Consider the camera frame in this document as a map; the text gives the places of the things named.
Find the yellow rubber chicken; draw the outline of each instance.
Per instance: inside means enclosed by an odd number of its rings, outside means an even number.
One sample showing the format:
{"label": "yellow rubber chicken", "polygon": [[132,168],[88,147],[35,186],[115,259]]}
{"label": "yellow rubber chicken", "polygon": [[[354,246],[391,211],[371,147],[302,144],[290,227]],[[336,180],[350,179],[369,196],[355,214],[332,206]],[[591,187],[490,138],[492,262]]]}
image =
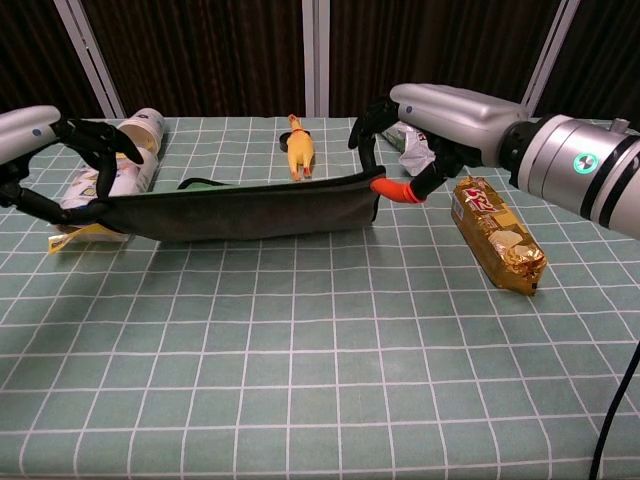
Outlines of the yellow rubber chicken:
{"label": "yellow rubber chicken", "polygon": [[298,174],[300,165],[302,165],[305,178],[311,177],[311,160],[315,152],[311,135],[302,129],[298,117],[289,115],[289,124],[291,125],[291,135],[287,139],[287,156],[291,176],[297,182],[300,180]]}

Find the gold wrapper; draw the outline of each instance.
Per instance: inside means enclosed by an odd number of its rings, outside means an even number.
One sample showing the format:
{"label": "gold wrapper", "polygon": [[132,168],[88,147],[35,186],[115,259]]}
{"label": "gold wrapper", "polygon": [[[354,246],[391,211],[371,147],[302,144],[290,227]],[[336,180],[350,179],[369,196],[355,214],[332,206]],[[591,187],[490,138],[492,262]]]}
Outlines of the gold wrapper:
{"label": "gold wrapper", "polygon": [[451,216],[498,288],[535,294],[547,266],[544,252],[484,178],[458,182]]}

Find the green tablecloth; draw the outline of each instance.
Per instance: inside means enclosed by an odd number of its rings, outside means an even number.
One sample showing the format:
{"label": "green tablecloth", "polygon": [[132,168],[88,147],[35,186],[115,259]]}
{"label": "green tablecloth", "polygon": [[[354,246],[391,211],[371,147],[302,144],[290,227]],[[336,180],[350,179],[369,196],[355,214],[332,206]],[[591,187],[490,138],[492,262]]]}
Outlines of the green tablecloth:
{"label": "green tablecloth", "polygon": [[[282,181],[285,119],[170,119],[155,190]],[[314,178],[353,173],[351,120],[308,119]],[[379,142],[390,176],[398,154]],[[60,196],[59,146],[28,179]],[[550,266],[494,288],[452,223],[382,200],[372,228],[263,242],[75,244],[0,218],[0,472],[10,476],[585,478],[640,337],[640,245],[477,170]],[[640,476],[640,381],[606,478]]]}

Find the paper cup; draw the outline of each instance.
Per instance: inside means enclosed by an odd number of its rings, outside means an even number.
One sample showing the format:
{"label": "paper cup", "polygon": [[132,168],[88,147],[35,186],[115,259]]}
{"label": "paper cup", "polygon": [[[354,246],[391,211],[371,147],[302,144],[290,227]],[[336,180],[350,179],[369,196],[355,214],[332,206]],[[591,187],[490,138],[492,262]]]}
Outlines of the paper cup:
{"label": "paper cup", "polygon": [[157,155],[164,135],[164,117],[153,108],[143,108],[118,125],[137,147]]}

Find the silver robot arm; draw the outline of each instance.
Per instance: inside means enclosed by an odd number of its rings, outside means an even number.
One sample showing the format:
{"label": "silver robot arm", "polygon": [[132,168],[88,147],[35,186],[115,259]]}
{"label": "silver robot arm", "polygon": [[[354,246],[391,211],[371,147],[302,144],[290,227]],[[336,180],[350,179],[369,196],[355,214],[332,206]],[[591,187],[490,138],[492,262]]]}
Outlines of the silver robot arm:
{"label": "silver robot arm", "polygon": [[77,151],[98,171],[97,195],[109,195],[116,176],[116,153],[122,152],[142,164],[133,142],[112,125],[64,118],[51,106],[28,107],[0,115],[0,205],[15,207],[29,215],[55,224],[92,221],[104,206],[87,205],[63,210],[57,203],[20,186],[29,175],[32,157],[46,147],[61,142]]}
{"label": "silver robot arm", "polygon": [[640,137],[625,133],[625,120],[609,130],[564,115],[532,122],[517,103],[402,84],[356,121],[350,148],[374,163],[373,134],[398,120],[421,129],[436,154],[409,184],[410,201],[425,200],[465,166],[504,168],[516,188],[640,240]]}

